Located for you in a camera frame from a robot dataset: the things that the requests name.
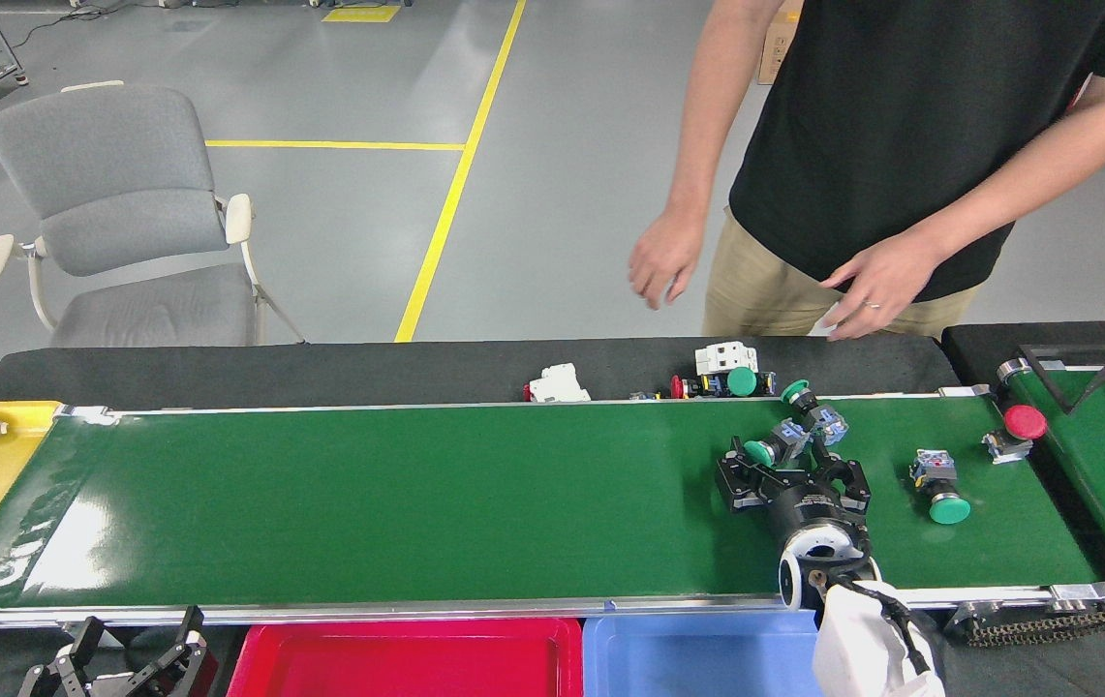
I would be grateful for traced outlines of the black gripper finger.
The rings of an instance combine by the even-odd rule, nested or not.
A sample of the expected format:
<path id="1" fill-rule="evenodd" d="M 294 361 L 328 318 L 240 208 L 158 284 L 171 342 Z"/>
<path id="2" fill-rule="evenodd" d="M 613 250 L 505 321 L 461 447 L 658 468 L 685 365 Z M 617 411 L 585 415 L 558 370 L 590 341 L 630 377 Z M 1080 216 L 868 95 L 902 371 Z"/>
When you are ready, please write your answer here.
<path id="1" fill-rule="evenodd" d="M 202 609 L 186 608 L 173 645 L 126 679 L 127 696 L 207 696 L 215 680 L 215 656 L 202 629 Z"/>
<path id="2" fill-rule="evenodd" d="M 75 640 L 57 652 L 49 663 L 39 663 L 27 672 L 17 696 L 87 696 L 87 667 L 99 648 L 105 624 L 99 617 L 87 617 L 78 627 Z"/>

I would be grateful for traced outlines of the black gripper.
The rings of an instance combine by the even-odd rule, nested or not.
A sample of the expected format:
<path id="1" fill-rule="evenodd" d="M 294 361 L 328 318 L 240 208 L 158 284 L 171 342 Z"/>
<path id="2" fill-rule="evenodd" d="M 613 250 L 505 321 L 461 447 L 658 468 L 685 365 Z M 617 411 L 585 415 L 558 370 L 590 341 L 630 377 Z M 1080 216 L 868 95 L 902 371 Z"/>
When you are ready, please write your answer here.
<path id="1" fill-rule="evenodd" d="M 861 551 L 865 547 L 871 486 L 856 460 L 815 455 L 808 482 L 788 482 L 775 468 L 782 445 L 732 437 L 720 456 L 717 484 L 734 513 L 766 506 L 783 551 Z"/>

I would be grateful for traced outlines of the person's right hand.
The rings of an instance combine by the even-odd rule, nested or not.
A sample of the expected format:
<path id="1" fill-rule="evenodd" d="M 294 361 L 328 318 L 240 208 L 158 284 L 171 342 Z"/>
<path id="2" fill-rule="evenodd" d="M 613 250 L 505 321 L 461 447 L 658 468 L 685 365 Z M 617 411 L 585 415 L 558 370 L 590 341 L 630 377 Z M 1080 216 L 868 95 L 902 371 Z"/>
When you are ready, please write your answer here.
<path id="1" fill-rule="evenodd" d="M 684 294 L 697 268 L 707 213 L 667 205 L 636 237 L 628 265 L 633 294 L 657 311 Z"/>

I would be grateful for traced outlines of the person's left hand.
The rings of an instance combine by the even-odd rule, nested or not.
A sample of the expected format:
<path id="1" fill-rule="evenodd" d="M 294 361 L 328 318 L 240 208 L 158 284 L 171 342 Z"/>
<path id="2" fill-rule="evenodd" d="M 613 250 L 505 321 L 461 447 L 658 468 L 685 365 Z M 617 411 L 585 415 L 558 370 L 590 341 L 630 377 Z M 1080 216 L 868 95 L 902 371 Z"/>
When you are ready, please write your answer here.
<path id="1" fill-rule="evenodd" d="M 828 340 L 857 339 L 887 327 L 929 282 L 945 260 L 940 244 L 920 232 L 903 232 L 859 252 L 821 285 L 827 289 L 848 284 L 823 323 Z"/>

